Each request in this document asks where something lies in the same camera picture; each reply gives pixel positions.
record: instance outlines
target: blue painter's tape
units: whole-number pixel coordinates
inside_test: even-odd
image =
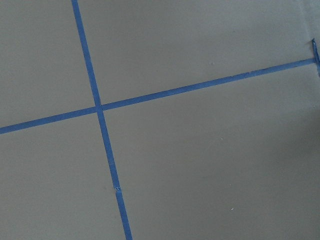
[[[319,60],[319,54],[318,54],[317,44],[315,39],[312,39],[312,48],[313,48],[313,55],[316,63],[316,68],[318,69],[318,73],[320,77],[320,60]]]
[[[132,240],[131,229],[130,229],[130,225],[129,225],[127,211],[125,208],[125,202],[124,202],[124,198],[123,198],[122,191],[120,188],[120,182],[119,182],[119,177],[118,177],[118,173],[117,173],[117,169],[116,169],[115,159],[114,159],[114,155],[113,155],[113,151],[112,151],[112,147],[111,147],[111,143],[110,143],[110,138],[109,138],[109,134],[108,134],[105,116],[104,116],[101,102],[100,102],[98,85],[97,85],[96,78],[95,78],[94,68],[93,68],[93,65],[91,62],[90,52],[89,52],[89,48],[88,48],[88,43],[87,43],[87,39],[86,39],[86,35],[85,35],[84,26],[83,26],[82,19],[81,19],[78,1],[71,0],[71,2],[72,2],[74,18],[76,21],[76,25],[77,25],[78,33],[79,33],[79,38],[80,38],[80,42],[81,42],[81,46],[82,46],[85,65],[86,65],[86,69],[87,69],[88,76],[89,76],[89,81],[90,81],[90,86],[91,86],[92,95],[93,95],[93,99],[94,99],[95,109],[96,109],[100,129],[101,129],[104,148],[105,148],[106,156],[108,159],[108,165],[110,168],[112,183],[113,183],[113,187],[116,190],[115,196],[116,196],[118,208],[120,211],[120,216],[121,216],[121,221],[122,221],[122,226],[123,226],[125,238],[126,238],[126,240]]]
[[[137,96],[137,97],[121,100],[121,101],[115,101],[115,102],[102,105],[102,109],[104,111],[110,110],[110,109],[116,109],[116,108],[132,105],[132,104],[138,104],[138,103],[142,103],[142,102],[146,102],[154,99],[160,99],[160,98],[164,98],[164,97],[168,97],[176,94],[182,94],[182,93],[186,93],[186,92],[190,92],[198,89],[208,88],[208,87],[212,87],[220,84],[226,84],[226,83],[230,83],[230,82],[234,82],[242,79],[252,78],[252,77],[256,77],[264,74],[270,74],[270,73],[275,73],[275,72],[292,69],[300,66],[314,64],[315,62],[316,60],[314,58],[290,62],[290,63],[278,65],[278,66],[268,67],[265,69],[241,73],[234,76],[227,76],[227,77],[218,78],[215,80],[182,86],[182,87],[178,87],[178,88],[174,88],[166,91],[160,91],[160,92],[156,92],[148,95]]]
[[[44,125],[44,124],[50,124],[50,123],[54,123],[54,122],[65,120],[65,119],[72,119],[72,118],[76,118],[76,117],[87,115],[87,114],[93,114],[95,112],[96,112],[95,107],[89,107],[89,108],[85,108],[77,111],[71,111],[71,112],[62,113],[54,116],[40,118],[37,120],[26,121],[26,122],[18,123],[15,125],[0,127],[0,134],[6,134],[6,133],[22,130],[22,129]]]

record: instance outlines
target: gray surface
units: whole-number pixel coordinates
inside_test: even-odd
[[[313,56],[299,1],[79,6],[103,104]]]
[[[317,240],[314,65],[106,112],[137,240]]]
[[[0,136],[1,240],[124,240],[96,114]]]
[[[317,0],[79,1],[103,104],[313,56]],[[0,127],[94,105],[69,0],[0,2]],[[134,240],[316,240],[315,65],[106,112]],[[0,135],[0,239],[125,238],[96,114]]]
[[[70,1],[0,1],[0,127],[92,107]]]

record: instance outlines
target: grid line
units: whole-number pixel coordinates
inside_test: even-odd
[[[318,70],[318,74],[320,77],[320,60],[319,60],[319,54],[318,54],[318,50],[317,50],[317,44],[316,44],[316,41],[314,38],[312,39],[312,49],[313,49],[313,56],[315,59],[316,68]]]
[[[126,238],[126,240],[132,240],[132,234],[131,234],[131,229],[130,229],[127,211],[126,211],[126,207],[125,207],[125,202],[124,202],[123,194],[122,194],[121,187],[120,187],[119,177],[118,177],[117,168],[116,168],[116,164],[115,164],[114,154],[113,154],[112,147],[111,147],[111,142],[110,142],[110,138],[109,138],[106,120],[105,120],[104,112],[103,112],[102,106],[101,106],[99,89],[98,89],[98,85],[97,85],[97,81],[96,81],[96,77],[95,77],[94,67],[91,62],[89,47],[88,47],[88,43],[87,43],[87,39],[86,39],[84,26],[83,26],[82,19],[81,19],[78,0],[72,0],[72,7],[73,7],[74,18],[75,18],[76,26],[78,29],[81,46],[82,46],[86,70],[87,70],[89,81],[90,81],[90,86],[91,86],[91,91],[92,91],[92,95],[93,95],[93,99],[94,99],[96,114],[97,114],[98,120],[99,120],[100,130],[101,130],[103,144],[104,144],[104,148],[105,148],[105,152],[106,152],[106,156],[107,156],[107,161],[108,161],[108,165],[109,165],[109,169],[110,169],[110,173],[111,173],[112,183],[113,183],[113,187],[115,189],[115,196],[116,196],[118,208],[120,211],[120,216],[121,216],[121,221],[122,221],[122,226],[123,226],[125,238]]]
[[[173,96],[173,95],[177,95],[177,94],[195,91],[195,90],[199,90],[199,89],[203,89],[203,88],[209,88],[209,87],[213,87],[213,86],[217,86],[217,85],[221,85],[221,84],[225,84],[225,83],[235,82],[235,81],[253,78],[253,77],[257,77],[257,76],[261,76],[261,75],[280,72],[280,71],[284,71],[284,70],[288,70],[288,69],[292,69],[292,68],[302,67],[302,66],[310,65],[310,64],[317,64],[317,58],[314,57],[314,58],[308,58],[305,60],[289,62],[286,64],[263,68],[263,69],[259,69],[259,70],[255,70],[255,71],[251,71],[251,72],[240,73],[240,74],[237,74],[234,76],[226,76],[223,78],[204,81],[204,82],[200,82],[200,83],[196,83],[196,84],[192,84],[192,85],[173,88],[173,89],[160,91],[160,92],[156,92],[156,93],[151,93],[151,94],[147,94],[147,95],[143,95],[143,96],[137,96],[137,97],[128,98],[128,99],[124,99],[124,100],[120,100],[120,101],[114,101],[114,102],[110,102],[107,104],[103,104],[101,106],[102,106],[103,111],[107,111],[107,110],[121,108],[121,107],[129,106],[129,105],[133,105],[133,104],[143,103],[146,101],[156,100],[156,99],[160,99],[160,98],[164,98],[164,97],[169,97],[169,96]],[[44,124],[50,124],[50,123],[58,122],[58,121],[65,120],[65,119],[76,118],[76,117],[87,115],[87,114],[93,114],[93,113],[96,113],[95,106],[76,110],[76,111],[61,113],[61,114],[54,115],[54,116],[43,117],[43,118],[39,118],[36,120],[21,122],[21,123],[17,123],[14,125],[3,126],[3,127],[0,127],[0,135],[14,132],[14,131],[18,131],[18,130],[22,130],[22,129],[36,127],[36,126],[40,126],[40,125],[44,125]]]

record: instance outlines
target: gray floor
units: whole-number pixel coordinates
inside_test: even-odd
[[[79,0],[101,103],[313,58],[320,2]],[[0,128],[93,107],[70,1],[0,2]],[[134,240],[318,240],[315,64],[104,112]],[[0,239],[124,240],[97,114],[0,135]]]

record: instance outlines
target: gray panel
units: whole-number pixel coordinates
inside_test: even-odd
[[[0,127],[94,105],[70,1],[0,1]]]
[[[315,38],[317,44],[320,44],[320,1],[317,0],[299,0],[304,23],[306,25],[309,37]]]
[[[105,115],[134,239],[319,239],[315,65]]]
[[[298,1],[79,6],[103,104],[313,56]]]
[[[96,114],[0,135],[1,240],[124,240]]]

